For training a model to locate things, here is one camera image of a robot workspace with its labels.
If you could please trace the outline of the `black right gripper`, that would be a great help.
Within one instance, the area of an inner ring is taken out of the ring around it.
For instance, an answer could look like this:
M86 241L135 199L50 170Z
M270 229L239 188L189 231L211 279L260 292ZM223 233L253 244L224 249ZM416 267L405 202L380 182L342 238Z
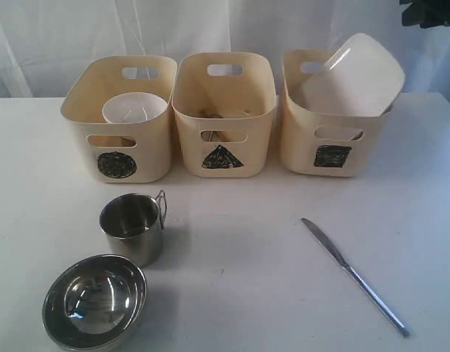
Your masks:
M450 26L450 0L399 0L399 5L407 5L402 12L403 26Z

